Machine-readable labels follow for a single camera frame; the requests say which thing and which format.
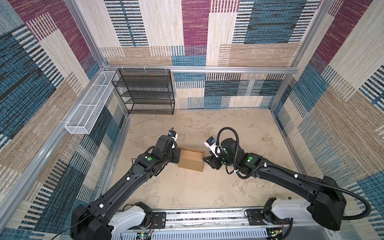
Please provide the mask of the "brown cardboard box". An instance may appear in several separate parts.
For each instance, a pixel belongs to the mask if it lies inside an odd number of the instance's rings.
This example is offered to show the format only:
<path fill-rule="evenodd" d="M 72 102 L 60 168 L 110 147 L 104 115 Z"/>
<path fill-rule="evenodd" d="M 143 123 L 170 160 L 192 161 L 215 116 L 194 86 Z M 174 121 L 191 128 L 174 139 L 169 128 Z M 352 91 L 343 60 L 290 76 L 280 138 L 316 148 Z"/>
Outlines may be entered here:
<path fill-rule="evenodd" d="M 203 172 L 205 165 L 205 162 L 203 161 L 203 158 L 205 157 L 204 151 L 191 148 L 180 148 L 180 150 L 179 168 Z"/>

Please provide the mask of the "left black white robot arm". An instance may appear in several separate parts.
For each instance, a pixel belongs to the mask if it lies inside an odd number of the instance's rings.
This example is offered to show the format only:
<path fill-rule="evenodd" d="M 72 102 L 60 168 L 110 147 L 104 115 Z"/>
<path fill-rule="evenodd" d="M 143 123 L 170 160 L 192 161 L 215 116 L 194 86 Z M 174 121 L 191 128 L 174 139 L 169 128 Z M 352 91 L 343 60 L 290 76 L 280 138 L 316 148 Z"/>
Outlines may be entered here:
<path fill-rule="evenodd" d="M 79 205 L 72 213 L 70 237 L 73 240 L 110 240 L 117 227 L 112 219 L 119 207 L 142 184 L 157 176 L 168 163 L 177 164 L 180 150 L 176 137 L 162 135 L 134 161 L 128 172 L 101 197 L 86 207 Z"/>

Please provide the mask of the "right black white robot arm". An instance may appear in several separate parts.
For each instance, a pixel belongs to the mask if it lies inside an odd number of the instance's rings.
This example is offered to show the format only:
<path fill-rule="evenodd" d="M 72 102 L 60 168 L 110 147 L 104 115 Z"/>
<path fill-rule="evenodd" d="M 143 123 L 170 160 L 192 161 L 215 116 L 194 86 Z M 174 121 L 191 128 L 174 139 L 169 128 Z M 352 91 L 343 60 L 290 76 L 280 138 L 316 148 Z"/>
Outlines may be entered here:
<path fill-rule="evenodd" d="M 300 204 L 289 204 L 277 198 L 269 198 L 263 209 L 264 219 L 268 223 L 278 219 L 309 219 L 326 229 L 338 231 L 343 220 L 363 219 L 372 211 L 370 203 L 364 197 L 340 188 L 333 178 L 306 176 L 276 165 L 260 155 L 245 153 L 232 138 L 218 144 L 216 139 L 210 137 L 205 141 L 205 146 L 210 149 L 211 156 L 204 158 L 204 161 L 213 169 L 232 166 L 234 170 L 231 173 L 243 180 L 260 178 L 303 198 Z M 346 216 L 345 195 L 363 203 L 364 210 L 357 215 Z"/>

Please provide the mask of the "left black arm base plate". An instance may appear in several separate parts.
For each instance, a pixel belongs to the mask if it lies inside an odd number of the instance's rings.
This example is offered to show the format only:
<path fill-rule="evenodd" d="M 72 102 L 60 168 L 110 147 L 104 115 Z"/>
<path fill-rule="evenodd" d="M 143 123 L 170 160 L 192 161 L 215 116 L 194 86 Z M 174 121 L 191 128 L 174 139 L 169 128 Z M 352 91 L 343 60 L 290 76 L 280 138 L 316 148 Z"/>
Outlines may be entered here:
<path fill-rule="evenodd" d="M 144 229 L 164 229 L 166 227 L 167 213 L 166 212 L 151 212 L 144 217 L 140 227 Z"/>

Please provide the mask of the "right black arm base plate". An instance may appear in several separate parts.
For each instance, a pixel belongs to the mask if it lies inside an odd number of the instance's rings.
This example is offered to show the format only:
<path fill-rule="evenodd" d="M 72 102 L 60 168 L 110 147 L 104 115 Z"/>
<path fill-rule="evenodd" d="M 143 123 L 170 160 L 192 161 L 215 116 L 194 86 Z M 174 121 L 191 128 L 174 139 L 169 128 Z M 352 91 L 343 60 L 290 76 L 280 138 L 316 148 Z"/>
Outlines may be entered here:
<path fill-rule="evenodd" d="M 275 216 L 267 215 L 263 213 L 263 209 L 246 209 L 244 211 L 244 216 L 248 219 L 250 226 L 262 226 L 262 225 L 278 225 L 278 226 L 288 226 L 290 224 L 290 219 L 278 219 Z"/>

